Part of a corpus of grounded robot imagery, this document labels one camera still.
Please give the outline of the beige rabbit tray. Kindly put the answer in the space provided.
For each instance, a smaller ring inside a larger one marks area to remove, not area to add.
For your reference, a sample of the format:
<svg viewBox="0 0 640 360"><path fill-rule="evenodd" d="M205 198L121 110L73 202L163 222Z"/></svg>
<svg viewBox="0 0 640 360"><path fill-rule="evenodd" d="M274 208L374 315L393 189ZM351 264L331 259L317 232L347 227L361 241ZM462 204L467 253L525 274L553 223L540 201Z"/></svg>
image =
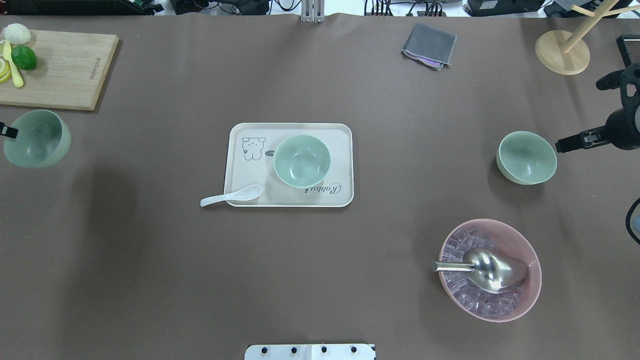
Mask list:
<svg viewBox="0 0 640 360"><path fill-rule="evenodd" d="M259 185L233 207L345 207L355 194L352 130L341 123L244 122L230 131L224 193Z"/></svg>

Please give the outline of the pink bowl with ice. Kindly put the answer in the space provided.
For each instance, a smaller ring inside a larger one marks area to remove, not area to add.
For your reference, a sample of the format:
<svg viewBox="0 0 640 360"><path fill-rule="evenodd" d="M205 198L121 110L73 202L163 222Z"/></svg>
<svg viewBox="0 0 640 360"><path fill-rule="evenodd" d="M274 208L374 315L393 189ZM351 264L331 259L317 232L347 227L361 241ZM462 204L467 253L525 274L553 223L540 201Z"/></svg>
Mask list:
<svg viewBox="0 0 640 360"><path fill-rule="evenodd" d="M538 299L542 269L530 242L496 219L471 219L446 237L432 265L448 297L483 321L524 316Z"/></svg>

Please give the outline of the wooden cup tree stand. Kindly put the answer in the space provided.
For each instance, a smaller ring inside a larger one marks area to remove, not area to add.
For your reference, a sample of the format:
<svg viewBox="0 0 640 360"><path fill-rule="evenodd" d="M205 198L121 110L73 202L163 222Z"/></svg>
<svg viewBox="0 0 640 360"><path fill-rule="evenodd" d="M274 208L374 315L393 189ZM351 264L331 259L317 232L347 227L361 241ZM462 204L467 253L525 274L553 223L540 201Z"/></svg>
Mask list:
<svg viewBox="0 0 640 360"><path fill-rule="evenodd" d="M575 32L567 30L549 30L538 37L534 51L537 59L547 69L564 76L578 75L590 63L590 50L583 37L603 18L633 10L640 6L627 6L613 9L617 0L604 0L594 11L582 6L572 5L571 10L586 16L585 21Z"/></svg>

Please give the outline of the wooden cutting board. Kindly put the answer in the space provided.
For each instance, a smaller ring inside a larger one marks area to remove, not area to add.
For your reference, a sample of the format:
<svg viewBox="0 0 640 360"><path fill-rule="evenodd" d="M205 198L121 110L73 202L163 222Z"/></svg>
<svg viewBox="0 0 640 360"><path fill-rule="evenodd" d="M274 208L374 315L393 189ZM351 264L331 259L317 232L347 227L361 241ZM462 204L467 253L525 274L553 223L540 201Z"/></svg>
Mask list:
<svg viewBox="0 0 640 360"><path fill-rule="evenodd" d="M27 46L38 59L34 70L21 70L23 86L0 85L3 105L94 111L114 59L114 34L30 30Z"/></svg>

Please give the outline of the green lime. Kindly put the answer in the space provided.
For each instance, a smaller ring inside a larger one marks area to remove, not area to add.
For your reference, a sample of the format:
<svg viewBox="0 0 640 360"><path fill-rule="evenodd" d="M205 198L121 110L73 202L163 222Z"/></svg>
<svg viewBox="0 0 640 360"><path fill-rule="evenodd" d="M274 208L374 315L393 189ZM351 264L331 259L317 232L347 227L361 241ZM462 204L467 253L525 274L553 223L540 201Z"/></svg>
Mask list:
<svg viewBox="0 0 640 360"><path fill-rule="evenodd" d="M12 48L11 58L18 69L33 71L38 66L38 57L32 48L18 45Z"/></svg>

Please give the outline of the white garlic bulb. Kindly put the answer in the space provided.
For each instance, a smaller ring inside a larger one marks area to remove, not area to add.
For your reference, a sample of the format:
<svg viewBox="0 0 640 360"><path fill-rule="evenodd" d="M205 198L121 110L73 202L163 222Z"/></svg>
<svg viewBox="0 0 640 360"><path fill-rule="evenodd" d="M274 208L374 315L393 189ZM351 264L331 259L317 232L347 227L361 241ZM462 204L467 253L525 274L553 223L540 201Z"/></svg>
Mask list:
<svg viewBox="0 0 640 360"><path fill-rule="evenodd" d="M23 23L10 23L2 31L5 40L10 44L24 45L31 41L30 29Z"/></svg>

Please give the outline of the green bowl on tray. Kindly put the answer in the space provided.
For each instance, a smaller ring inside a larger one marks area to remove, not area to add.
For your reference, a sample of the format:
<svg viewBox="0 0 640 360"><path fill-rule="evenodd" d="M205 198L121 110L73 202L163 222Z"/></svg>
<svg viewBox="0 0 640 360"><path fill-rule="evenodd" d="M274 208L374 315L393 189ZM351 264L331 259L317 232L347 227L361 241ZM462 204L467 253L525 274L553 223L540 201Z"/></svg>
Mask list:
<svg viewBox="0 0 640 360"><path fill-rule="evenodd" d="M309 188L324 181L332 157L320 139L307 134L288 137L276 148L273 167L276 176L294 188Z"/></svg>

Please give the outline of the lemon slices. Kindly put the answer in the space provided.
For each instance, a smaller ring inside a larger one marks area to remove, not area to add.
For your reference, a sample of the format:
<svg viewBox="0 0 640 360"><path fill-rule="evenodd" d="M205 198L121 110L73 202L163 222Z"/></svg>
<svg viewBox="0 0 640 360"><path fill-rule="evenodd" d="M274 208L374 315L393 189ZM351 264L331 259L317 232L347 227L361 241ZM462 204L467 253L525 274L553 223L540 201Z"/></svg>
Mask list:
<svg viewBox="0 0 640 360"><path fill-rule="evenodd" d="M0 83L7 82L12 77L12 69L10 62L4 58L0 58Z"/></svg>

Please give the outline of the grey folded cloth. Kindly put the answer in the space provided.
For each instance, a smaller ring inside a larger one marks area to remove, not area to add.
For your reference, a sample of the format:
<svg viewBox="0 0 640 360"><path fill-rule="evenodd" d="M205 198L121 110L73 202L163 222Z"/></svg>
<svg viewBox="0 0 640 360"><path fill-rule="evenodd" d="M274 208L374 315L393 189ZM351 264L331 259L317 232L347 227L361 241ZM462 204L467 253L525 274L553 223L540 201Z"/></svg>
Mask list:
<svg viewBox="0 0 640 360"><path fill-rule="evenodd" d="M409 59L440 71L445 66L451 66L457 39L458 36L455 34L418 23L413 27L401 53Z"/></svg>

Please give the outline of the white ceramic spoon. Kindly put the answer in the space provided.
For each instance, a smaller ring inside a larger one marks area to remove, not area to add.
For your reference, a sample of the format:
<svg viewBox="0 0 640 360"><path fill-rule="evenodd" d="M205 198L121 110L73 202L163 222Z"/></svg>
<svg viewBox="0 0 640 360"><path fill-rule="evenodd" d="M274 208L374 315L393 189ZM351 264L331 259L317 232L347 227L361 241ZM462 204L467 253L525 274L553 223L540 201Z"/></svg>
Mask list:
<svg viewBox="0 0 640 360"><path fill-rule="evenodd" d="M199 201L199 206L208 207L209 205L215 203L227 201L251 201L258 198L262 194L262 191L262 186L258 184L251 184L249 186L243 187L238 191L202 198Z"/></svg>

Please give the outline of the metal ice scoop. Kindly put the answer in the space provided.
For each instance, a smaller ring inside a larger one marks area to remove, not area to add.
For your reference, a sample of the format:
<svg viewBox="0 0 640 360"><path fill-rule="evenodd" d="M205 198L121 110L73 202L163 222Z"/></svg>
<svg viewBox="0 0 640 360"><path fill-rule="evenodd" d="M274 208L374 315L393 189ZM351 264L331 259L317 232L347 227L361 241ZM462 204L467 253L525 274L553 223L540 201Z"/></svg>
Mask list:
<svg viewBox="0 0 640 360"><path fill-rule="evenodd" d="M467 272L471 282L491 294L500 294L523 285L529 276L528 265L500 251L476 247L462 255L461 262L435 260L434 272Z"/></svg>

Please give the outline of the green bowl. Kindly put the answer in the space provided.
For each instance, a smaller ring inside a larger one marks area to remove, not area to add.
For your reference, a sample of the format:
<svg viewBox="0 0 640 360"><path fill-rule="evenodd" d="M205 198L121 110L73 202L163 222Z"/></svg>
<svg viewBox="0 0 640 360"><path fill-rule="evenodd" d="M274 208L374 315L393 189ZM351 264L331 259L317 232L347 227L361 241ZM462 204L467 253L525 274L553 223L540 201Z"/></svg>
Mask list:
<svg viewBox="0 0 640 360"><path fill-rule="evenodd" d="M5 157L18 167L44 168L57 164L71 145L71 131L54 111L35 109L18 117L3 145Z"/></svg>
<svg viewBox="0 0 640 360"><path fill-rule="evenodd" d="M504 177L526 186L547 182L555 175L558 166L551 144L540 135L523 130L503 137L495 158Z"/></svg>
<svg viewBox="0 0 640 360"><path fill-rule="evenodd" d="M309 188L324 181L332 157L320 139L307 134L288 137L276 148L273 167L276 176L294 188Z"/></svg>

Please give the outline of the aluminium frame post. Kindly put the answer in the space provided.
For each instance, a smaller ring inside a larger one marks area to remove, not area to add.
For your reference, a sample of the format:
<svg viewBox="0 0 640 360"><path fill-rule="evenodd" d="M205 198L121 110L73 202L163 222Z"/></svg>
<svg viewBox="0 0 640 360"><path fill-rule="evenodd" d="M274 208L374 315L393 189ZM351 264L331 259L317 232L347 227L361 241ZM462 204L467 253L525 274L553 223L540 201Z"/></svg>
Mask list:
<svg viewBox="0 0 640 360"><path fill-rule="evenodd" d="M325 1L324 0L302 0L301 1L301 22L302 23L324 23L325 22Z"/></svg>

